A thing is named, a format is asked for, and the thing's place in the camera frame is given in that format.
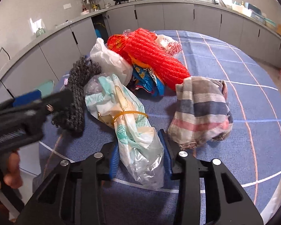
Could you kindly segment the person's left hand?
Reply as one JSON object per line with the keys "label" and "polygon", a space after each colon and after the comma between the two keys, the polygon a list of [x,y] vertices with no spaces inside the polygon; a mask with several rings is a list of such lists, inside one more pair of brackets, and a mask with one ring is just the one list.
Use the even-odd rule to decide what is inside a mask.
{"label": "person's left hand", "polygon": [[17,150],[13,151],[8,158],[7,172],[4,176],[4,182],[13,189],[18,189],[23,185],[23,179],[21,178],[20,172],[20,156]]}

